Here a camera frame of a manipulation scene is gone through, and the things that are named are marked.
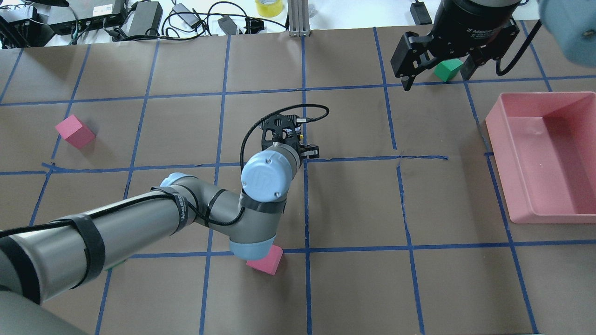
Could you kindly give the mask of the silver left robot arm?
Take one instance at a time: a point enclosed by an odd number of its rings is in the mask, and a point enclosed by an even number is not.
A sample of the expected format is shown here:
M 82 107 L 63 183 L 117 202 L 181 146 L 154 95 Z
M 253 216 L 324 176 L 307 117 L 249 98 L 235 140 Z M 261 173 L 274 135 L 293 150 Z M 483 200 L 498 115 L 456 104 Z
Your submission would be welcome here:
M 142 195 L 49 223 L 1 232 L 1 333 L 82 335 L 80 328 L 44 310 L 42 303 L 95 280 L 146 246 L 198 223 L 229 237 L 230 251 L 246 261 L 278 261 L 274 245 L 287 194 L 306 158 L 304 124 L 314 117 L 271 113 L 254 124 L 262 150 L 241 156 L 241 192 L 172 173 Z

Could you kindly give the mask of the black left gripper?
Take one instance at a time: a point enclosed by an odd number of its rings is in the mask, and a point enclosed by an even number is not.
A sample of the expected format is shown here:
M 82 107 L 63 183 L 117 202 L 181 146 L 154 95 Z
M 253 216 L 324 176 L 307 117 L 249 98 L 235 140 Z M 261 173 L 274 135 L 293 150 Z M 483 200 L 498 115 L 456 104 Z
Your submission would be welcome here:
M 310 117 L 299 117 L 296 115 L 285 116 L 277 114 L 268 117 L 260 123 L 262 138 L 261 149 L 266 150 L 273 146 L 286 145 L 298 155 L 300 161 L 304 159 L 320 158 L 319 146 L 305 144 L 301 127 L 303 124 L 315 121 Z

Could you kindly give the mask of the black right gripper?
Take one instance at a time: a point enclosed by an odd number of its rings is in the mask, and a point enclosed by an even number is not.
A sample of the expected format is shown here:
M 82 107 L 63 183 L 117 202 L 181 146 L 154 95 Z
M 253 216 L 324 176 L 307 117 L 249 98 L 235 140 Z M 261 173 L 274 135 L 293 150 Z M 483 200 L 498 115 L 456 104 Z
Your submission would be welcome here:
M 460 74 L 471 79 L 487 61 L 502 59 L 517 38 L 513 13 L 519 5 L 519 0 L 442 0 L 428 34 L 401 36 L 390 60 L 394 76 L 410 91 L 423 71 L 463 57 Z

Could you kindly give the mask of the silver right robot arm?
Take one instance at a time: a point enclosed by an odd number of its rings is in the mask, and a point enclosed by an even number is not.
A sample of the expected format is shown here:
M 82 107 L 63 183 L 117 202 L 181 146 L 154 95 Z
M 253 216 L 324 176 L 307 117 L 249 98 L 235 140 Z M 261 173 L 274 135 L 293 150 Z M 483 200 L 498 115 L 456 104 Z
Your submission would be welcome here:
M 593 0 L 540 0 L 539 20 L 506 68 L 501 61 L 520 32 L 513 13 L 519 0 L 443 0 L 430 32 L 421 36 L 405 32 L 390 60 L 394 76 L 405 91 L 415 77 L 441 62 L 465 57 L 462 77 L 468 80 L 487 61 L 496 62 L 498 76 L 517 64 L 540 28 L 554 37 L 563 55 L 583 67 L 595 66 L 595 17 Z

